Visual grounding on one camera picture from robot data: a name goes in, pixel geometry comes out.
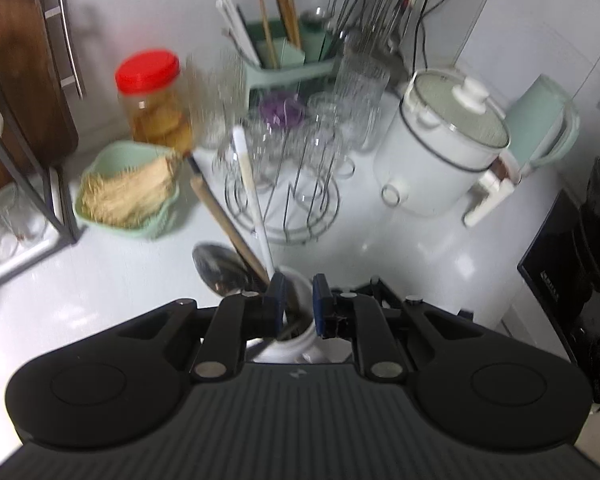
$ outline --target green bowl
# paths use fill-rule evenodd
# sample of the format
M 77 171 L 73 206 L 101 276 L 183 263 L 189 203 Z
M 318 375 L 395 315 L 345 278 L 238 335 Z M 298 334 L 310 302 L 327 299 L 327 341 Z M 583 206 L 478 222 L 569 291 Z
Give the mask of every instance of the green bowl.
M 131 238 L 147 238 L 149 240 L 157 238 L 167 226 L 171 215 L 171 205 L 176 202 L 178 195 L 180 194 L 180 187 L 178 186 L 177 181 L 174 182 L 173 194 L 164 201 L 160 211 L 145 220 L 141 226 L 133 229 L 113 227 L 90 219 L 82 209 L 82 194 L 84 193 L 82 182 L 84 182 L 84 177 L 87 174 L 97 173 L 104 177 L 115 176 L 121 171 L 132 170 L 139 166 L 144 166 L 154 160 L 154 158 L 168 153 L 174 153 L 174 150 L 163 146 L 155 146 L 154 144 L 132 142 L 131 140 L 112 142 L 98 154 L 95 160 L 82 174 L 80 189 L 78 190 L 78 195 L 75 197 L 74 201 L 74 213 L 76 217 L 85 224 L 97 226 L 100 229 L 104 229 L 114 234 Z

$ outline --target metal spoon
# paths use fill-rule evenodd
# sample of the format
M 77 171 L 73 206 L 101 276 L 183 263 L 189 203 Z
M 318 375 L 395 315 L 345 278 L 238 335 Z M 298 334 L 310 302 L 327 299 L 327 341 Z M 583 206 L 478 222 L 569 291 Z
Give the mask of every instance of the metal spoon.
M 222 297 L 244 290 L 264 292 L 238 254 L 218 244 L 198 244 L 191 254 L 196 270 L 208 286 Z

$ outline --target red lid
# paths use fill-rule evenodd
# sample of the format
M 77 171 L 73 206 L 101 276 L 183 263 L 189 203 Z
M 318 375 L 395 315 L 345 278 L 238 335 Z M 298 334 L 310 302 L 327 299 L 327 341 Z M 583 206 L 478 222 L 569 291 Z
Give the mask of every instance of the red lid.
M 165 49 L 145 50 L 126 58 L 116 70 L 123 94 L 148 94 L 171 83 L 180 73 L 178 57 Z

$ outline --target purple object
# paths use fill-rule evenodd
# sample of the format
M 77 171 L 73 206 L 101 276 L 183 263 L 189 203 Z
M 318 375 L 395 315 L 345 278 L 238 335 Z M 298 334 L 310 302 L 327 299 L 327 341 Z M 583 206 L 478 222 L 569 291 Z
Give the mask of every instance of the purple object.
M 277 91 L 266 95 L 258 106 L 260 116 L 272 128 L 293 128 L 304 118 L 304 104 L 297 94 Z

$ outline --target black metal rack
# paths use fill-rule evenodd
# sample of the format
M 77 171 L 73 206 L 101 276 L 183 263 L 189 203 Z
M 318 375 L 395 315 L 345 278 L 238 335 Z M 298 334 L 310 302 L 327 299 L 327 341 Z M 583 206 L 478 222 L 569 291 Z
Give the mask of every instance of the black metal rack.
M 27 175 L 18 167 L 13 156 L 3 143 L 0 137 L 0 161 L 4 164 L 4 167 L 9 171 L 9 174 L 13 177 L 13 180 L 20 187 L 20 189 L 27 195 L 31 202 L 36 208 L 46 217 L 52 227 L 58 232 L 59 237 L 56 243 L 49 247 L 47 250 L 36 254 L 30 259 L 21 262 L 15 268 L 9 270 L 5 274 L 0 276 L 0 285 L 10 280 L 13 276 L 18 275 L 24 270 L 29 269 L 39 261 L 57 253 L 68 245 L 75 244 L 78 241 L 78 229 L 75 224 L 75 218 L 71 206 L 71 198 L 69 194 L 66 182 L 63 179 L 62 169 L 54 168 L 58 174 L 58 193 L 59 201 L 62 213 L 62 219 L 58 218 L 54 211 L 54 199 L 52 196 L 51 186 L 51 174 L 49 168 L 44 168 L 40 161 L 36 158 L 29 142 L 22 133 L 22 129 L 18 120 L 13 114 L 11 107 L 9 106 L 2 86 L 0 84 L 0 113 L 4 118 L 5 124 L 10 128 L 18 145 L 29 160 L 33 170 L 40 177 L 43 184 L 43 196 L 40 196 L 32 183 L 29 181 Z

